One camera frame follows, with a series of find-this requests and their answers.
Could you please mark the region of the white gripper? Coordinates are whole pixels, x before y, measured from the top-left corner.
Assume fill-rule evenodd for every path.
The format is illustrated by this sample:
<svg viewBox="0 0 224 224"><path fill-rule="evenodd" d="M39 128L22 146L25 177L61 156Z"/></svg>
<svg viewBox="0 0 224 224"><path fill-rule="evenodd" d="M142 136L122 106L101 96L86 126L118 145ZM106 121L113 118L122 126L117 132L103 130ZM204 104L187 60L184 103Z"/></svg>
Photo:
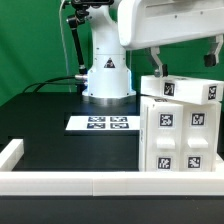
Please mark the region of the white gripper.
<svg viewBox="0 0 224 224"><path fill-rule="evenodd" d="M167 77L168 65L154 46L215 36L204 56L204 65L214 67L223 46L224 0L122 0L118 33L126 49L147 48L155 77Z"/></svg>

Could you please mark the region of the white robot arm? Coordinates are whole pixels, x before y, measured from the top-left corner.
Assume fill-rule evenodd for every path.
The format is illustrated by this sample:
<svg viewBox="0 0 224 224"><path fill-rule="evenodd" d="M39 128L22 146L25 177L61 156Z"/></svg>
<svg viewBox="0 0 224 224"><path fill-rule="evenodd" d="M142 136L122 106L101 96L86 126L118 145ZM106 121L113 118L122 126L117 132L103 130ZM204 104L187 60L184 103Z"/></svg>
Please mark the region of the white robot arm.
<svg viewBox="0 0 224 224"><path fill-rule="evenodd" d="M156 72L168 69L159 48L195 39L214 39L204 56L207 67L219 63L224 43L224 0L71 0L75 23L90 22L93 64L82 95L90 100L118 101L135 95L126 67L128 50L150 50Z"/></svg>

